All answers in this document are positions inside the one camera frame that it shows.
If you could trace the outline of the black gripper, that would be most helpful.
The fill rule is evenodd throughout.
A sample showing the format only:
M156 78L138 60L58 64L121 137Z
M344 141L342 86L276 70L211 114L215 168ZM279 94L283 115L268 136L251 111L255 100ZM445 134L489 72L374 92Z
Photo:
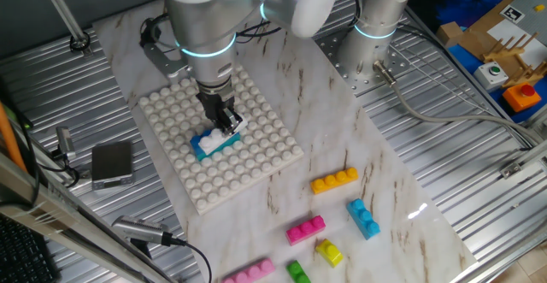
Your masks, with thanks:
M197 99L201 102L205 115L224 135L237 133L244 119L233 110L234 90L231 82L208 86L198 83Z

